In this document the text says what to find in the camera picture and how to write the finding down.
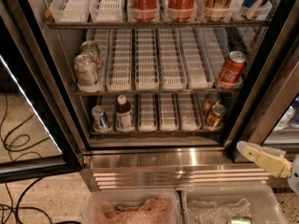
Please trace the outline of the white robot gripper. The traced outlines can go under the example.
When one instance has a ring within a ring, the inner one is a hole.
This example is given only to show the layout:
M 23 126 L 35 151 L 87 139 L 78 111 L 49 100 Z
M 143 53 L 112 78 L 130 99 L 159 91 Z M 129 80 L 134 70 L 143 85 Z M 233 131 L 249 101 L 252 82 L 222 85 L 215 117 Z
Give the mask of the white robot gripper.
M 299 194 L 299 155 L 291 163 L 285 158 L 286 152 L 272 147 L 239 141 L 237 150 L 249 161 L 264 169 L 274 177 L 288 178 L 289 187 Z

